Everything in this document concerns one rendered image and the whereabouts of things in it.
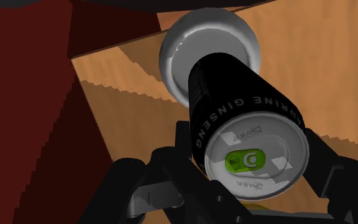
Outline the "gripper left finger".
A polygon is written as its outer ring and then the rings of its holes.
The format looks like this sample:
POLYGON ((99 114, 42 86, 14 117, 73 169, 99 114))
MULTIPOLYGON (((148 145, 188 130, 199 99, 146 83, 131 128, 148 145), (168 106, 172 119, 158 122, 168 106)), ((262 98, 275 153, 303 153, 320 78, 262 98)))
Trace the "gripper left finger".
POLYGON ((78 224, 142 224, 137 190, 160 203, 170 224, 251 224, 254 217, 218 181, 209 181, 189 159, 189 123, 176 124, 174 146, 155 149, 148 164, 136 158, 113 162, 78 224))

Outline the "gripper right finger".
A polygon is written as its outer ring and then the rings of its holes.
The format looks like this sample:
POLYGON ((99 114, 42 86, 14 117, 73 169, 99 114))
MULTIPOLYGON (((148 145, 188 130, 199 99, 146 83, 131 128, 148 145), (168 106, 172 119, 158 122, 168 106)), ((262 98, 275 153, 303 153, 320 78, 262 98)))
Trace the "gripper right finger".
POLYGON ((309 159, 304 178, 318 197, 329 199, 328 214, 358 224, 358 160, 339 156, 311 129, 305 135, 309 159))

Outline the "black drink can green tab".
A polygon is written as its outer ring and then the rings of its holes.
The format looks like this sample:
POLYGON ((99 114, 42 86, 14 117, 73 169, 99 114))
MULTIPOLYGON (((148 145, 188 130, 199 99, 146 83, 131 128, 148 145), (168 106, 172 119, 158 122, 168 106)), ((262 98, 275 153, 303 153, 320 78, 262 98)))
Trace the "black drink can green tab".
POLYGON ((202 172, 240 200, 284 193, 309 157, 298 108, 227 53, 202 57, 189 80, 193 158, 202 172))

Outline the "white bowl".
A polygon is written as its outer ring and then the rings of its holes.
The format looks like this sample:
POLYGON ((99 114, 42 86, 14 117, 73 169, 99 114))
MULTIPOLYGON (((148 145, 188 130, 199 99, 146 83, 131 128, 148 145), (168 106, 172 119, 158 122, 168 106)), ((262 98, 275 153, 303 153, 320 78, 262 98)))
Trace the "white bowl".
POLYGON ((171 96, 186 108, 192 67, 202 57, 216 52, 228 53, 259 73, 261 54, 256 35, 245 20, 231 11, 194 10, 167 31, 159 52, 159 70, 171 96))

